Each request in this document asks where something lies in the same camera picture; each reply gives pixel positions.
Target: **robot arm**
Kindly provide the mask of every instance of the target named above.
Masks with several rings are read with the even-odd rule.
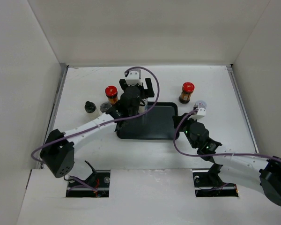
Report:
[[[151,79],[146,78],[148,88],[145,89],[141,82],[140,70],[131,70],[128,74],[125,74],[125,77],[126,79],[120,80],[124,93],[121,95],[120,100],[106,113],[72,130],[60,132],[55,129],[50,132],[46,143],[69,136],[69,138],[61,142],[43,148],[40,153],[41,159],[56,178],[70,175],[91,184],[96,171],[87,161],[75,159],[75,153],[92,140],[121,129],[126,121],[118,119],[139,114],[140,106],[142,106],[141,102],[148,97],[154,97]]]
[[[175,128],[184,116],[173,117]],[[193,118],[194,116],[190,116],[185,120],[179,131],[184,132],[203,160],[214,164],[209,169],[209,178],[217,185],[234,183],[254,189],[281,206],[281,163],[256,156],[234,156],[236,152],[211,139],[205,126]],[[232,155],[211,156],[221,153]]]

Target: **plastic tray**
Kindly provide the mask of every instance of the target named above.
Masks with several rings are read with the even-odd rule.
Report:
[[[148,114],[130,120],[123,128],[117,131],[121,139],[137,140],[173,140],[174,123],[172,116],[178,115],[178,107],[173,102],[157,102]]]

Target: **small glass jar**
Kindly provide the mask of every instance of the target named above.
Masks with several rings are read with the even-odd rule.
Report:
[[[195,85],[193,85],[193,83],[185,82],[182,85],[182,91],[179,97],[179,102],[181,102],[182,104],[189,103],[189,101],[191,100],[191,95],[194,90],[195,90]]]
[[[206,102],[204,102],[203,100],[196,101],[195,105],[193,106],[193,109],[199,109],[199,108],[206,109],[207,108]]]
[[[100,111],[102,113],[105,113],[107,110],[109,110],[112,107],[112,105],[109,102],[104,102],[100,105]]]
[[[88,113],[90,120],[94,120],[99,116],[99,111],[93,102],[87,101],[85,103],[84,109]]]
[[[115,86],[108,86],[105,89],[105,94],[108,98],[108,102],[112,105],[116,104],[118,101],[118,90]]]

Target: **sauce jar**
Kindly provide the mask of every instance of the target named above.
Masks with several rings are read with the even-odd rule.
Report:
[[[191,99],[191,95],[194,90],[195,90],[195,85],[193,85],[193,83],[185,82],[182,85],[182,91],[179,97],[179,102],[181,102],[182,104],[188,103]]]
[[[108,98],[108,102],[112,105],[116,104],[118,101],[118,90],[115,86],[108,86],[105,89],[105,94]]]

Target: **white wall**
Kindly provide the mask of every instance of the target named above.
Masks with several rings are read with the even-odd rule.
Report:
[[[233,69],[260,152],[281,157],[281,0],[271,0]]]
[[[269,0],[29,0],[60,62],[233,63]]]
[[[0,0],[0,225],[16,224],[60,66],[26,0]]]

